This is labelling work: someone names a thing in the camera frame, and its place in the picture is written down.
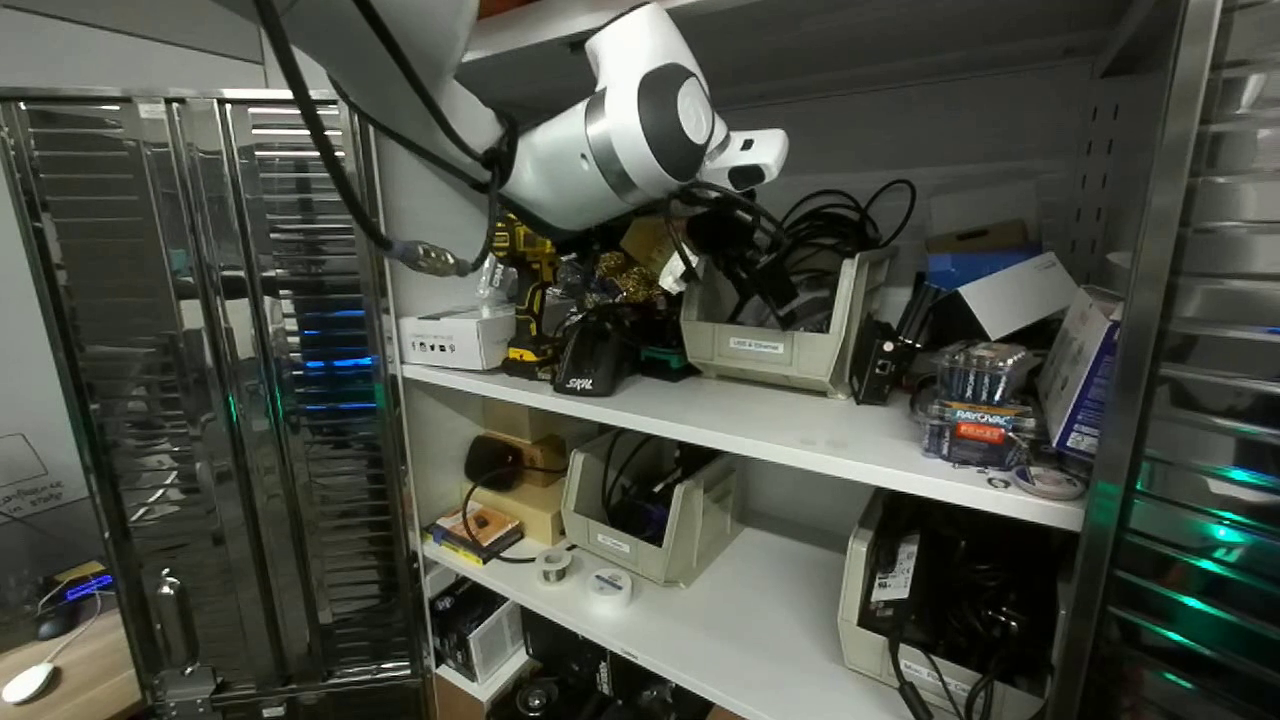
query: sticker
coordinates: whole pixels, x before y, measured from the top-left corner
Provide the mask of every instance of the sticker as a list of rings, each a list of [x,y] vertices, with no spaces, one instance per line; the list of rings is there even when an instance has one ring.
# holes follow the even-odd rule
[[[788,343],[755,338],[755,336],[727,336],[727,351],[755,355],[755,358],[788,358]]]
[[[875,571],[872,584],[872,603],[899,603],[913,595],[913,578],[916,578],[916,561],[921,561],[921,533],[905,537],[896,544],[896,561],[888,571]]]
[[[619,541],[619,537],[604,537],[604,533],[596,533],[596,544],[600,544],[600,546],[610,546],[610,551],[619,551],[619,554],[630,554],[630,544],[629,544],[629,541]]]

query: ceiling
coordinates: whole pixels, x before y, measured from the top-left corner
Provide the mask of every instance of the ceiling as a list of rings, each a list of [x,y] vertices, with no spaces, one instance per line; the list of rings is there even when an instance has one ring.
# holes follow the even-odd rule
[[[231,58],[262,58],[255,22],[215,0],[0,0],[0,8],[142,34]]]

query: metal shelf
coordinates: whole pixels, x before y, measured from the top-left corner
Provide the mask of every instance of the metal shelf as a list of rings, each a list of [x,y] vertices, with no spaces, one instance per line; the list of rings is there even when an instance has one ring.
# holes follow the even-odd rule
[[[540,584],[528,564],[476,564],[440,544],[422,551],[746,720],[909,715],[888,684],[839,665],[845,561],[834,551],[743,526],[692,584],[634,578],[630,603],[607,610],[590,603],[586,567],[600,561],[582,551],[564,584]]]
[[[404,379],[525,402],[573,420],[670,435],[727,454],[803,467],[832,481],[926,495],[1022,522],[1080,533],[1082,502],[993,486],[984,470],[921,451],[909,409],[858,409],[845,394],[800,394],[727,379],[629,379],[614,394],[561,394],[519,374],[398,367]]]

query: white shelf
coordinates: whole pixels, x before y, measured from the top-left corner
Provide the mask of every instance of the white shelf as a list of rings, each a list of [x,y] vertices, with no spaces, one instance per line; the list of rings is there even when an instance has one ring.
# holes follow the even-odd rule
[[[525,648],[503,658],[490,675],[483,675],[479,684],[467,681],[463,673],[440,665],[434,675],[444,675],[451,686],[467,690],[476,705],[490,705],[519,673],[525,673],[528,656]]]
[[[404,367],[404,379],[507,400],[556,417],[670,435],[765,463],[803,467],[852,485],[926,495],[993,517],[1080,533],[1082,502],[1041,498],[1018,486],[993,486],[984,470],[921,451],[909,409],[858,409],[845,394],[800,394],[727,379],[645,379],[614,394],[561,394],[547,384],[489,373]]]
[[[586,603],[586,567],[600,561],[582,551],[564,584],[440,544],[427,544],[427,561],[746,720],[909,715],[891,686],[839,665],[845,564],[823,546],[743,526],[688,588],[634,578],[630,603],[610,610]]]
[[[668,11],[709,11],[750,0],[659,0]],[[498,11],[476,22],[463,63],[503,57],[516,46],[534,46],[569,34],[582,34],[634,8],[634,0],[534,0],[516,11]]]

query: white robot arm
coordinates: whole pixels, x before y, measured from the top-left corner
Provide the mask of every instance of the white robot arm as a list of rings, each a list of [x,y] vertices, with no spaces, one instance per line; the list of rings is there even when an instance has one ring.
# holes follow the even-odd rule
[[[779,175],[788,136],[727,131],[670,17],[641,5],[586,40],[596,91],[516,131],[457,83],[476,0],[218,0],[255,20],[276,8],[380,131],[451,175],[498,193],[556,237],[586,233],[692,181],[755,186]]]

